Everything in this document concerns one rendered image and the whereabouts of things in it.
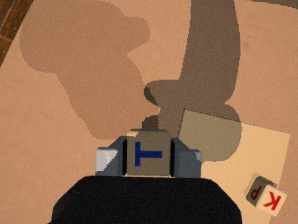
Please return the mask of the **tan flat mat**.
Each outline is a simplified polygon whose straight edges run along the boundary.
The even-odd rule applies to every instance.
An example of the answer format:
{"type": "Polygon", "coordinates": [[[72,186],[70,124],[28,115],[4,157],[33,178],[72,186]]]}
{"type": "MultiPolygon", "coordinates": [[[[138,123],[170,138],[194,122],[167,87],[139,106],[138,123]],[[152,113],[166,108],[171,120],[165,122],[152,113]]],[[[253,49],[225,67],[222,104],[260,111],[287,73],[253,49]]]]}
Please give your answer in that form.
{"type": "Polygon", "coordinates": [[[257,178],[278,189],[290,134],[184,110],[178,138],[202,152],[201,178],[231,197],[242,224],[269,224],[271,215],[246,197],[257,178]]]}

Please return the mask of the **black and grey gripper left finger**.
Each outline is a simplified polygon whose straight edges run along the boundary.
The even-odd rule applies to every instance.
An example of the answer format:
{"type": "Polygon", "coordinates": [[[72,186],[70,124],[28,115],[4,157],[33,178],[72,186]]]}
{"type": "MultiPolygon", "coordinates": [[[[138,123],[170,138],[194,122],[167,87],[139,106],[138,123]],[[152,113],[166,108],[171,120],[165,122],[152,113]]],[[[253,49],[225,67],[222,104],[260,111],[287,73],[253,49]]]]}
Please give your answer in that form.
{"type": "Polygon", "coordinates": [[[109,147],[95,150],[95,175],[125,176],[127,172],[127,136],[120,136],[109,147]]]}

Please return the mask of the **tan block with blue letter t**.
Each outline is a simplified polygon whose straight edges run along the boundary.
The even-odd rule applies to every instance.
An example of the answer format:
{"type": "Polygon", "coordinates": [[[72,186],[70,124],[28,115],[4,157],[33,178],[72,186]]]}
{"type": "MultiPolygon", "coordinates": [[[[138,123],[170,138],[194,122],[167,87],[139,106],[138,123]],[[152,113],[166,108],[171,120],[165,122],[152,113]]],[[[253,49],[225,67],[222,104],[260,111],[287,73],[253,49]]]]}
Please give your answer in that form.
{"type": "Polygon", "coordinates": [[[127,175],[169,176],[171,134],[167,129],[131,129],[127,133],[127,175]]]}

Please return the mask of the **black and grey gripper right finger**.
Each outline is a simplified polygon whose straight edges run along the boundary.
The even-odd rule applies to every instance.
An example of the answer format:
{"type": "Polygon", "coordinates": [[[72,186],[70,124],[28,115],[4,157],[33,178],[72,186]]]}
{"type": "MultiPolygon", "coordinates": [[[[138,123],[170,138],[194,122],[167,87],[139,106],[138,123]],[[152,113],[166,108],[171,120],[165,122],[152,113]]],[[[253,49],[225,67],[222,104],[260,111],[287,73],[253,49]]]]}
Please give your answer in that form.
{"type": "Polygon", "coordinates": [[[172,137],[170,148],[170,175],[176,178],[201,178],[202,152],[189,149],[178,137],[172,137]]]}

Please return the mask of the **tan block with red letter k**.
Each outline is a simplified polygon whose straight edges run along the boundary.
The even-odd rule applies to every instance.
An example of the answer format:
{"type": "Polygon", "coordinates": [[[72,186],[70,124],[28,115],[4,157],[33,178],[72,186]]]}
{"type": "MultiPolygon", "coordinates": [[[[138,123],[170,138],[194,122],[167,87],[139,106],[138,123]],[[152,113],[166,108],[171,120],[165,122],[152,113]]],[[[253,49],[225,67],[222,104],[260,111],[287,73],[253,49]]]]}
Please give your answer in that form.
{"type": "Polygon", "coordinates": [[[246,200],[256,208],[276,217],[286,197],[287,193],[257,178],[246,200]]]}

